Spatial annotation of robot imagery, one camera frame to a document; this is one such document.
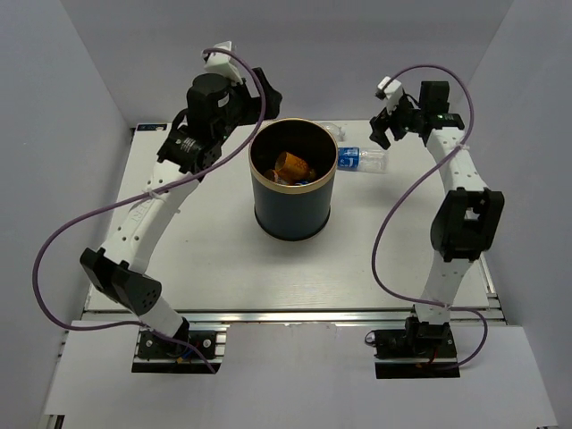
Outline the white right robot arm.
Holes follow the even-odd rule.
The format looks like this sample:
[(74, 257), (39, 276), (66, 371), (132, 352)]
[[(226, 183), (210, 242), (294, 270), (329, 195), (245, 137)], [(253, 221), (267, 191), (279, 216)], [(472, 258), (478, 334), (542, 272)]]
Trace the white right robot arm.
[(415, 314), (422, 324), (444, 325), (462, 280), (472, 264), (492, 246), (505, 199), (477, 172), (463, 141), (467, 135), (459, 114), (450, 112), (450, 85), (424, 81), (413, 104), (401, 83), (389, 77), (376, 95), (386, 106), (370, 121), (370, 139), (387, 149), (392, 141), (416, 134), (438, 167), (444, 189), (430, 229), (433, 264)]

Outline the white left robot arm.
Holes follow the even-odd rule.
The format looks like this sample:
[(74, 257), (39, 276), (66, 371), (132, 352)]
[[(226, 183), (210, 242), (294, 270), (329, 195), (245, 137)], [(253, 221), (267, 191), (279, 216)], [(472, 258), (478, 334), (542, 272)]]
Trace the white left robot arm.
[(221, 157), (232, 132), (278, 116), (282, 94), (261, 68), (253, 72), (264, 91), (260, 97), (250, 95), (244, 79), (220, 72), (192, 81), (187, 106), (157, 152), (144, 200), (129, 209), (99, 249), (87, 248), (80, 257), (95, 289), (160, 332), (158, 346), (171, 357), (187, 350), (189, 324), (163, 298), (161, 283), (147, 276), (147, 267), (167, 226), (202, 181), (201, 173)]

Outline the orange juice bottle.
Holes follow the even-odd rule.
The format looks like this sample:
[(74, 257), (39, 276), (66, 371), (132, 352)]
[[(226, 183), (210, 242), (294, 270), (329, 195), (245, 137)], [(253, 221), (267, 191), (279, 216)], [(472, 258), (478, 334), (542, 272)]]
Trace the orange juice bottle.
[(290, 152), (282, 152), (264, 177), (281, 185), (305, 185), (315, 180), (316, 171), (304, 159)]

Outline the clear bottle blue label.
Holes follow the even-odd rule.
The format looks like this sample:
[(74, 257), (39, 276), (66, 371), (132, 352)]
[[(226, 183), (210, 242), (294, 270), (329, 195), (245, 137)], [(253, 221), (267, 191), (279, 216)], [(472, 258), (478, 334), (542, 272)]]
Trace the clear bottle blue label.
[(386, 173), (388, 156), (379, 148), (339, 147), (338, 168), (352, 172)]

